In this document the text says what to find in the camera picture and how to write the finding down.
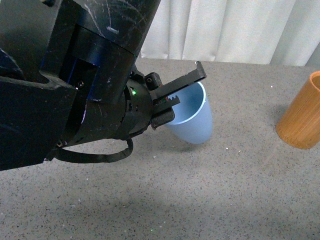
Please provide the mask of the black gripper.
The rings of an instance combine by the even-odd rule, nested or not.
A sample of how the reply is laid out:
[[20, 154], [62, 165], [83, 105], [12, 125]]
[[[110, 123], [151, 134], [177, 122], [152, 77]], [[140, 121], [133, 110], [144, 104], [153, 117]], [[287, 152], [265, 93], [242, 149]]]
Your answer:
[[160, 76], [152, 72], [143, 75], [134, 66], [124, 89], [125, 112], [113, 138], [126, 140], [142, 134], [149, 126], [154, 130], [175, 118], [173, 106], [180, 103], [179, 97], [172, 95], [207, 77], [200, 61], [196, 69], [162, 84]]

